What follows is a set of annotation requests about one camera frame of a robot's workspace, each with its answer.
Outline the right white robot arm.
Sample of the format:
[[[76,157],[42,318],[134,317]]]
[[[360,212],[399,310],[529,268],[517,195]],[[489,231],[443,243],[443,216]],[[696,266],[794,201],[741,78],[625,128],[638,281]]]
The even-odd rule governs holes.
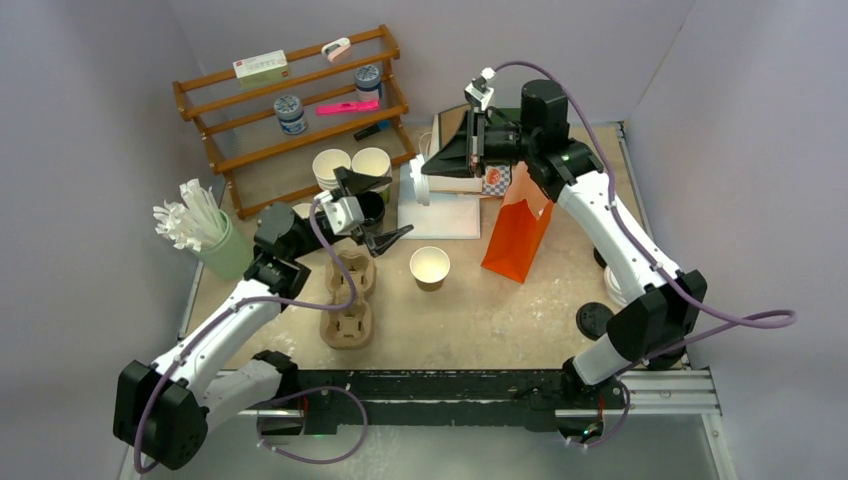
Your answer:
[[[686,298],[703,300],[706,280],[696,270],[681,270],[653,243],[620,204],[600,150],[570,137],[563,88],[552,80],[525,83],[516,122],[491,121],[494,90],[484,77],[472,80],[464,94],[471,109],[463,125],[422,174],[472,178],[490,165],[524,164],[543,194],[582,227],[622,290],[625,305],[606,333],[564,364],[564,399],[584,407],[599,396],[600,383],[625,367],[665,348],[679,352],[697,317]]]

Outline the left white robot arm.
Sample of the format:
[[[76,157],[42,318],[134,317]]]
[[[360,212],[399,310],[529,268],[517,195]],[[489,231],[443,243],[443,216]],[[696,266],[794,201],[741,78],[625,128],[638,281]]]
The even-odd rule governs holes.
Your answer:
[[[287,307],[345,312],[365,297],[334,243],[349,238],[372,256],[385,253],[412,231],[406,225],[377,234],[367,228],[364,205],[370,194],[391,184],[387,175],[367,175],[346,167],[333,171],[336,187],[319,192],[307,217],[275,202],[259,214],[253,258],[228,299],[193,333],[149,364],[129,363],[120,373],[113,434],[133,455],[144,475],[158,466],[185,466],[207,434],[241,410],[266,401],[272,408],[292,405],[297,368],[283,354],[262,352],[233,374],[224,364],[260,328]],[[329,304],[299,300],[311,274],[299,258],[323,249],[343,278],[340,300]]]

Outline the white cup lid picked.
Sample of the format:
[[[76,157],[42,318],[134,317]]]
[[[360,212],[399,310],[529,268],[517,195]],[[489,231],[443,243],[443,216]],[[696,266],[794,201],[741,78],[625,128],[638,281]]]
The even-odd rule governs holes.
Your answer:
[[[410,179],[412,182],[415,200],[419,205],[430,205],[430,190],[428,177],[423,173],[422,169],[426,164],[426,159],[422,154],[417,155],[409,161]]]

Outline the orange paper bag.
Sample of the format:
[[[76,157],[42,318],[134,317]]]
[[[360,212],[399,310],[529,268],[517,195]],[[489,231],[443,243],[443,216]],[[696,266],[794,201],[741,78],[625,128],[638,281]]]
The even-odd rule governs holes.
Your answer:
[[[531,178],[525,162],[512,170],[481,266],[524,283],[551,221],[554,203]]]

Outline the brown paper cup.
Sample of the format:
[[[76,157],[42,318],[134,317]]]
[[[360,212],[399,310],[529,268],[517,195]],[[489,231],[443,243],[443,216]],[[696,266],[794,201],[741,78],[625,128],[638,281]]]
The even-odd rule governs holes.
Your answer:
[[[439,290],[450,268],[451,261],[447,253],[434,246],[419,248],[409,261],[409,269],[416,285],[425,292]]]
[[[311,207],[312,205],[309,203],[300,203],[294,205],[292,207],[292,210],[298,217],[302,219],[308,219],[310,217]]]

